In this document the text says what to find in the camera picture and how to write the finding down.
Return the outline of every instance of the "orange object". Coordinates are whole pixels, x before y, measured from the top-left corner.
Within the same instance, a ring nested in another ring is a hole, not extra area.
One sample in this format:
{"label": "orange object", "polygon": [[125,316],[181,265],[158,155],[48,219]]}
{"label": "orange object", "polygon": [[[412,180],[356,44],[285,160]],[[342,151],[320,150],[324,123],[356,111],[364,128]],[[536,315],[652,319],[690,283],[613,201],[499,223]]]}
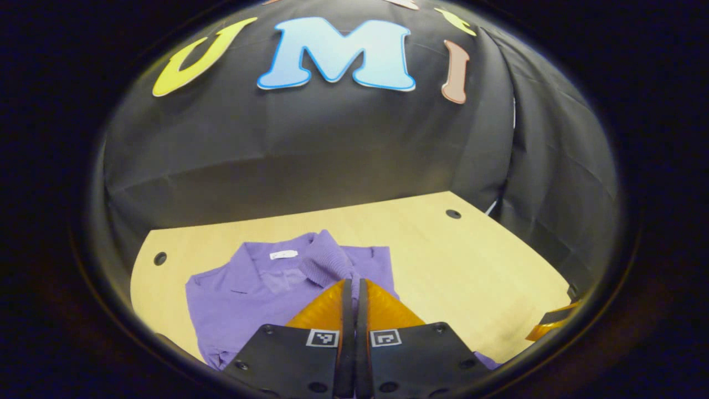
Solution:
{"label": "orange object", "polygon": [[368,330],[414,327],[425,323],[382,287],[367,280]]}
{"label": "orange object", "polygon": [[340,280],[305,306],[286,327],[342,330],[342,287]]}
{"label": "orange object", "polygon": [[[552,311],[549,312],[549,313],[558,312],[558,311],[560,311],[560,310],[571,309],[571,308],[573,308],[573,307],[579,306],[579,303],[581,303],[581,302],[580,302],[580,301],[579,301],[579,302],[574,302],[574,303],[572,303],[572,304],[570,304],[570,305],[567,305],[567,306],[564,306],[564,307],[560,307],[559,309],[556,309],[556,310],[552,310]],[[546,333],[552,331],[552,330],[555,329],[555,328],[559,328],[559,327],[563,326],[564,324],[566,324],[566,321],[567,321],[568,319],[569,319],[569,318],[566,317],[566,318],[564,318],[563,320],[559,320],[558,322],[546,323],[546,324],[537,324],[536,326],[534,326],[534,328],[532,328],[532,331],[527,335],[527,338],[525,338],[525,339],[527,339],[527,340],[529,340],[529,341],[538,341],[538,340],[539,340],[540,338],[542,338]]]}

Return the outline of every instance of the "shirt label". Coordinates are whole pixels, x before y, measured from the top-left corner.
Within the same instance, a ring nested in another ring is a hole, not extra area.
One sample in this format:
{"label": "shirt label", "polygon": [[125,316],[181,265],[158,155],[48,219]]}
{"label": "shirt label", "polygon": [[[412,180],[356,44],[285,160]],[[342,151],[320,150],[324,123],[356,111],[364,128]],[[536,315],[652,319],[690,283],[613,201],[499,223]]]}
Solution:
{"label": "shirt label", "polygon": [[298,251],[293,251],[292,249],[289,249],[288,251],[272,252],[270,256],[272,261],[274,259],[295,258],[296,256],[298,256]]}

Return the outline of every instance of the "yellow letter u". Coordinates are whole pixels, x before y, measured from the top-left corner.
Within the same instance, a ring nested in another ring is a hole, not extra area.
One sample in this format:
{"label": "yellow letter u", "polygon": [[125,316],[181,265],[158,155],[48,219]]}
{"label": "yellow letter u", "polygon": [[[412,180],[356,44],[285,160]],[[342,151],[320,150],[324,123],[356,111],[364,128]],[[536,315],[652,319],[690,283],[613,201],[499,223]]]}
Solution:
{"label": "yellow letter u", "polygon": [[202,58],[183,70],[179,70],[179,68],[182,66],[182,63],[185,61],[187,56],[192,52],[192,50],[194,50],[195,47],[207,40],[207,38],[201,38],[178,51],[170,58],[170,61],[167,63],[167,66],[165,66],[165,69],[163,69],[160,76],[157,77],[155,86],[152,88],[152,95],[162,97],[193,81],[196,77],[201,75],[204,71],[209,69],[209,67],[214,65],[215,62],[217,62],[219,57],[224,54],[226,49],[244,26],[256,20],[257,18],[245,19],[244,21],[229,25],[217,32],[217,38],[207,49]]}

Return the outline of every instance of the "yellow letter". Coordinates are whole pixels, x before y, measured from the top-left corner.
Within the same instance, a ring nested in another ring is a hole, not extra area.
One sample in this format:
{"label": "yellow letter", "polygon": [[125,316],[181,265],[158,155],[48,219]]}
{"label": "yellow letter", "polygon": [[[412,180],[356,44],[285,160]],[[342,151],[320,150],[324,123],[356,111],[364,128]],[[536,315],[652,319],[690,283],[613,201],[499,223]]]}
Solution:
{"label": "yellow letter", "polygon": [[219,57],[224,54],[226,49],[231,44],[232,40],[239,34],[241,29],[256,21],[257,18],[249,18],[244,21],[237,22],[233,25],[229,25],[221,31],[217,32],[217,38],[214,43],[207,49],[202,58],[197,60],[193,65],[188,66],[183,70],[179,70],[184,62],[185,58],[189,53],[194,50],[195,47],[200,45],[202,42],[207,40],[207,38],[201,38],[198,41],[188,45],[182,50],[178,51],[175,55],[170,58],[170,61],[162,70],[160,76],[157,77],[155,81],[155,86],[152,88],[152,95],[156,97],[162,97],[168,93],[171,93],[180,87],[190,83],[194,78],[201,75],[204,71],[209,69],[210,66],[214,65]]}
{"label": "yellow letter", "polygon": [[442,10],[442,9],[434,9],[434,10],[443,14],[443,16],[446,18],[446,20],[448,22],[450,22],[456,28],[460,29],[461,31],[464,31],[465,33],[468,33],[469,35],[477,36],[477,34],[475,34],[475,32],[473,32],[467,28],[467,26],[470,26],[470,24],[467,23],[466,21],[463,21],[462,19],[458,18],[458,16],[455,15],[454,13],[451,13],[451,12],[448,12],[448,11]]}

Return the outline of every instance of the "letter i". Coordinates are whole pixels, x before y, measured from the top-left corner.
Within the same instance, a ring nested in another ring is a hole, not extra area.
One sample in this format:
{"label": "letter i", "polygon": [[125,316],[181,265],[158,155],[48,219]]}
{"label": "letter i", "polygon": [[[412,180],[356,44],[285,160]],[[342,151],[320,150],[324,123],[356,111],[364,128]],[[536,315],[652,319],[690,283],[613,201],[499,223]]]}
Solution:
{"label": "letter i", "polygon": [[441,87],[443,97],[456,104],[465,103],[465,67],[470,56],[450,40],[443,43],[448,48],[448,80]]}

